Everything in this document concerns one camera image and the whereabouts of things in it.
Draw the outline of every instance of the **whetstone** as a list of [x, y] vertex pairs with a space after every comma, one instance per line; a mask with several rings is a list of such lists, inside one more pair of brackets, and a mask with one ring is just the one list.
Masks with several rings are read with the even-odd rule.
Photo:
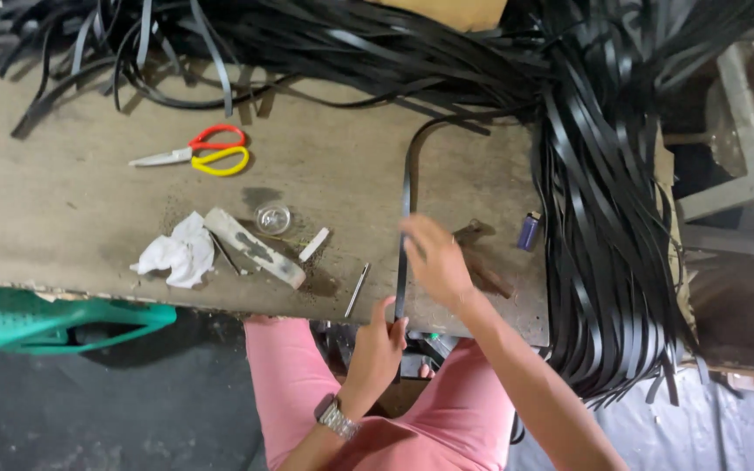
[[277, 276], [283, 282], [292, 286], [293, 289], [298, 289], [307, 278], [307, 275], [298, 265], [270, 249], [223, 209], [211, 209], [205, 215], [204, 226], [214, 232], [215, 236], [221, 241], [235, 247], [240, 253], [250, 258], [252, 262]]

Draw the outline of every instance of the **metal watch band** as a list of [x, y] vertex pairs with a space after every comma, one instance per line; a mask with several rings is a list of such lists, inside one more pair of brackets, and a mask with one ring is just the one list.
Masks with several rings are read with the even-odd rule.
[[322, 416], [319, 418], [319, 423], [329, 427], [333, 432], [346, 442], [348, 442], [357, 432], [360, 430], [360, 425], [349, 420], [342, 411], [339, 409], [339, 399], [333, 398], [330, 405]]

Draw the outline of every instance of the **wooden workbench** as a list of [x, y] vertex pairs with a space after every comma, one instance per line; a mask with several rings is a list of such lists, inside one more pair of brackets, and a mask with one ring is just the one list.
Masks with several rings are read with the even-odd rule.
[[[14, 68], [11, 75], [17, 72]], [[277, 95], [266, 119], [242, 123], [252, 162], [235, 177], [212, 177], [189, 165], [133, 168], [133, 158], [183, 146], [204, 127], [225, 121], [222, 110], [183, 112], [133, 97], [125, 87], [117, 113], [96, 82], [18, 141], [8, 134], [33, 97], [38, 70], [0, 80], [0, 284], [165, 304], [339, 321], [365, 262], [372, 264], [351, 321], [364, 323], [371, 303], [394, 293], [403, 159], [424, 116], [399, 106], [344, 111]], [[296, 84], [334, 101], [359, 91], [312, 80]], [[213, 98], [221, 91], [166, 80], [177, 96]], [[228, 120], [240, 123], [238, 114]], [[497, 231], [476, 248], [518, 287], [516, 299], [493, 298], [498, 311], [531, 345], [548, 344], [542, 246], [514, 247], [527, 213], [539, 209], [531, 185], [529, 133], [493, 126], [490, 137], [445, 126], [420, 155], [419, 210], [448, 230], [481, 219]], [[268, 199], [288, 205], [293, 227], [284, 235], [309, 240], [332, 230], [307, 265], [300, 292], [236, 253], [252, 274], [237, 278], [221, 256], [216, 271], [194, 289], [168, 287], [163, 277], [129, 266], [158, 235], [196, 210], [219, 206], [252, 219]], [[296, 246], [271, 246], [293, 258]], [[444, 309], [410, 284], [410, 328], [466, 334]]]

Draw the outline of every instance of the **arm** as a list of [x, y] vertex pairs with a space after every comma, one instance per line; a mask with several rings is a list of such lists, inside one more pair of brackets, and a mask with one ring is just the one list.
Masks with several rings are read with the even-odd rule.
[[[371, 309], [371, 324], [357, 330], [356, 345], [345, 384], [339, 389], [339, 409], [350, 421], [359, 422], [394, 379], [406, 348], [408, 319], [389, 324], [385, 308], [394, 302], [387, 297]], [[293, 448], [278, 471], [314, 471], [324, 467], [345, 441], [330, 428], [317, 423]]]
[[525, 427], [558, 469], [627, 469], [578, 396], [531, 350], [470, 280], [461, 248], [435, 221], [413, 215], [401, 229], [415, 278], [476, 338]]

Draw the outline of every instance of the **hand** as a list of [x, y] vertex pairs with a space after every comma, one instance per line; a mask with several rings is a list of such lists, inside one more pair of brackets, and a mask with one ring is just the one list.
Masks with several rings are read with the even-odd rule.
[[385, 309], [393, 302], [394, 296], [389, 296], [375, 303], [371, 324], [357, 331], [348, 377], [337, 394], [342, 413], [352, 421], [359, 421], [371, 409], [401, 365], [409, 318], [385, 322]]
[[462, 248], [452, 234], [424, 215], [403, 219], [401, 230], [411, 237], [405, 239], [403, 248], [415, 279], [436, 303], [455, 313], [462, 297], [476, 292]]

